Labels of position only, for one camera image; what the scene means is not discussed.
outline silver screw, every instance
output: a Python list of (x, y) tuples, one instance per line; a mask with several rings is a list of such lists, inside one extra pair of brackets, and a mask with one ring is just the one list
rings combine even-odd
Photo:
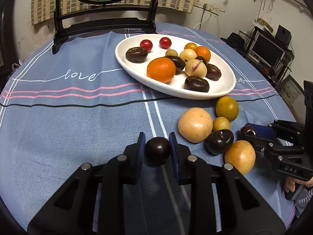
[(117, 157), (117, 160), (119, 160), (120, 162), (123, 162), (123, 161), (125, 161), (127, 159), (127, 156), (126, 155), (119, 155), (118, 157)]
[(195, 155), (189, 155), (188, 156), (188, 161), (195, 162), (197, 160), (198, 160), (198, 157), (196, 157)]
[(234, 166), (232, 164), (226, 163), (226, 164), (224, 164), (224, 168), (226, 170), (232, 170), (234, 168)]
[(91, 167), (91, 165), (89, 163), (84, 163), (84, 164), (82, 164), (81, 169), (88, 170), (88, 169), (90, 169), (90, 167)]

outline cherry tomato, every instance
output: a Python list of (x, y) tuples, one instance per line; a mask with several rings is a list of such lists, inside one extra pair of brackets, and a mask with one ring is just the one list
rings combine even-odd
[(148, 52), (150, 52), (153, 45), (150, 40), (143, 40), (142, 42), (140, 42), (140, 46), (148, 50)]
[(167, 38), (167, 37), (161, 38), (161, 40), (160, 40), (160, 46), (161, 46), (161, 48), (167, 49), (167, 48), (169, 48), (171, 45), (172, 45), (172, 42), (171, 42), (171, 40), (170, 40), (169, 38)]

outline white plate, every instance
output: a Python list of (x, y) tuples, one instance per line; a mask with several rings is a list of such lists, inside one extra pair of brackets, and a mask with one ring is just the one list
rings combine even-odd
[[(184, 50), (184, 46), (191, 41), (182, 39), (175, 36), (164, 35), (164, 34), (142, 34), (129, 37), (122, 40), (115, 49), (115, 56), (120, 65), (126, 70), (126, 72), (132, 76), (134, 79), (138, 80), (140, 83), (157, 90), (159, 92), (176, 96), (185, 99), (212, 99), (228, 94), (234, 89), (236, 84), (235, 74), (229, 65), (216, 53), (211, 51), (210, 63), (217, 66), (221, 72), (222, 76), (218, 81), (212, 81), (206, 79), (209, 82), (210, 90), (208, 93), (196, 92), (184, 89), (185, 79), (187, 75), (185, 73), (180, 73), (175, 75), (174, 78), (168, 84), (153, 80), (147, 77), (147, 66), (150, 61), (155, 58), (165, 56), (166, 49), (159, 46), (159, 41), (162, 37), (168, 37), (172, 41), (172, 46), (170, 49), (174, 49), (178, 54)], [(139, 47), (142, 40), (150, 40), (153, 43), (153, 48), (148, 54), (145, 62), (143, 63), (133, 63), (126, 59), (126, 51), (133, 47)]]

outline monitor screen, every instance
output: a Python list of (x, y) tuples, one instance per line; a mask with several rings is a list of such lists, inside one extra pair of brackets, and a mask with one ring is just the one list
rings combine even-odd
[(277, 59), (281, 59), (284, 53), (284, 51), (262, 35), (259, 35), (256, 39), (252, 51), (270, 66), (275, 66)]

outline blue tablecloth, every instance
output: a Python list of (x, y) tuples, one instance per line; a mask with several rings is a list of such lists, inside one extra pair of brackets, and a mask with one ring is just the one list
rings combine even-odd
[[(166, 23), (158, 24), (157, 32), (206, 46), (230, 65), (237, 83), (229, 96), (247, 100), (239, 102), (239, 116), (231, 124), (233, 132), (247, 122), (294, 121), (279, 96), (252, 101), (276, 91), (221, 40)], [(2, 104), (47, 105), (1, 107), (0, 111), (0, 195), (23, 228), (82, 163), (106, 163), (135, 143), (141, 131), (147, 140), (175, 132), (178, 142), (187, 145), (192, 154), (210, 164), (223, 164), (222, 155), (208, 155), (203, 143), (191, 144), (177, 131), (179, 117), (190, 107), (203, 107), (215, 117), (216, 100), (132, 102), (166, 97), (139, 84), (117, 62), (116, 45), (132, 35), (126, 29), (123, 34), (75, 38), (63, 44), (56, 55), (49, 41), (7, 83)], [(106, 107), (62, 106), (99, 103)], [(284, 197), (284, 177), (271, 170), (262, 154), (257, 154), (255, 167), (245, 177), (288, 226), (295, 208)], [(127, 234), (187, 234), (190, 187), (176, 184), (170, 163), (158, 168), (144, 165), (138, 185), (126, 186), (124, 194)]]

